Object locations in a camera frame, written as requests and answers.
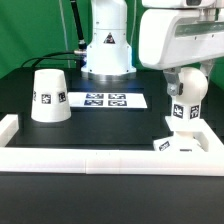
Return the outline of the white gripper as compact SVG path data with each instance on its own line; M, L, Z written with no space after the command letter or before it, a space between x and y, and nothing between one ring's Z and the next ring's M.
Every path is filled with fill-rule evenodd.
M178 66L202 61L200 71L209 77L214 59L224 56L224 0L142 0L142 5L147 10L140 22L139 60L164 69L167 93L183 93Z

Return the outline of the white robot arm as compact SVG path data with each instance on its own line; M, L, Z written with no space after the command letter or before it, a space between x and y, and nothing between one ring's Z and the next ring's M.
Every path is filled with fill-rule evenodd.
M139 59L146 68L162 70L171 96L182 92L178 73L184 65L224 57L224 0L141 0ZM91 0L93 33L82 72L105 80L133 73L132 49L126 41L124 0Z

